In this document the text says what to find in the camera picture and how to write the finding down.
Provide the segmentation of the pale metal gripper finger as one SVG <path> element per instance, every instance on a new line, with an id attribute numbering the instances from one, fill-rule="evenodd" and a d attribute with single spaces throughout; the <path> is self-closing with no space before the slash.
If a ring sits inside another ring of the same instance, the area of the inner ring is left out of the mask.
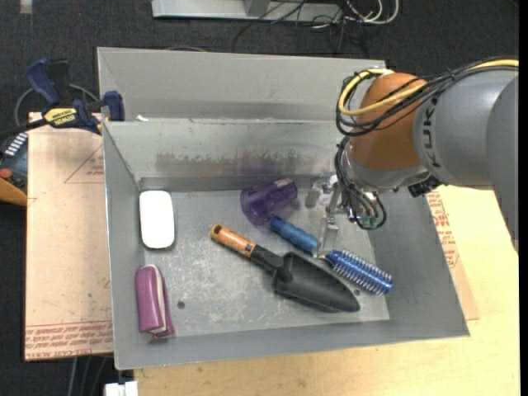
<path id="1" fill-rule="evenodd" d="M 316 204 L 326 205 L 331 196 L 330 177 L 314 177 L 310 181 L 310 188 L 304 200 L 307 208 L 314 208 Z"/>
<path id="2" fill-rule="evenodd" d="M 333 250 L 337 240 L 339 226 L 336 218 L 331 215 L 325 215 L 321 220 L 319 238 L 318 238 L 318 258 Z"/>

